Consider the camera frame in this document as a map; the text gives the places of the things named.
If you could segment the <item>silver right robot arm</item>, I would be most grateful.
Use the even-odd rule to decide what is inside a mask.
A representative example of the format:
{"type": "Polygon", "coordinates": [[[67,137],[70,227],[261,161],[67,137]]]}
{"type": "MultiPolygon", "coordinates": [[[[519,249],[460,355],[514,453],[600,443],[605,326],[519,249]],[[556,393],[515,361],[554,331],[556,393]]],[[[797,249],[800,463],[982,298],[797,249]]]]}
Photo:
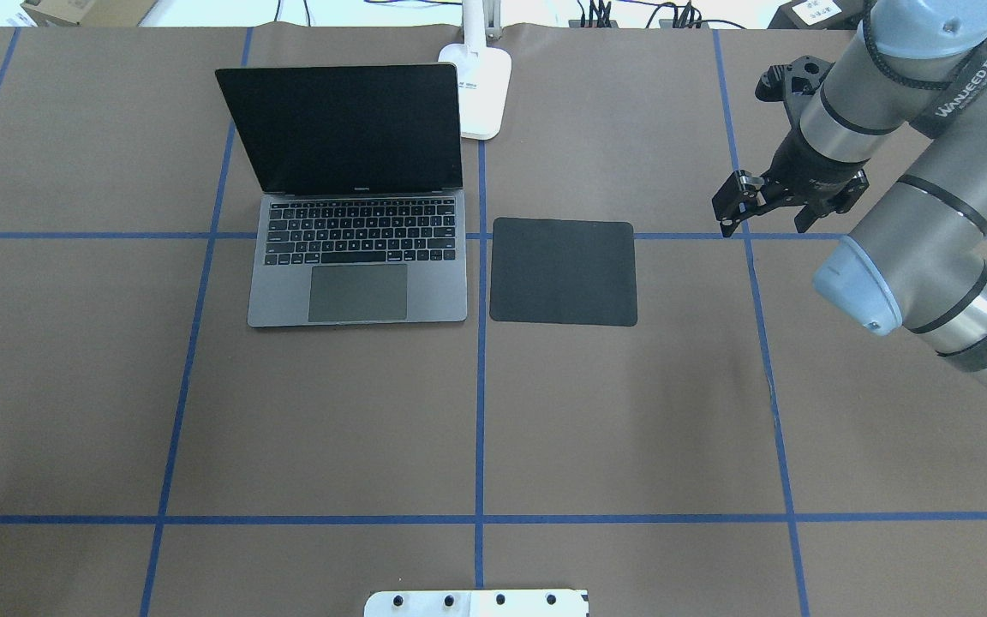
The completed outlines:
{"type": "Polygon", "coordinates": [[[734,171],[713,196],[721,234],[780,207],[796,231],[849,212],[865,166],[901,126],[929,140],[812,285],[866,331],[904,327],[987,387],[987,1],[866,1],[834,62],[771,66],[755,94],[790,132],[759,175],[734,171]]]}

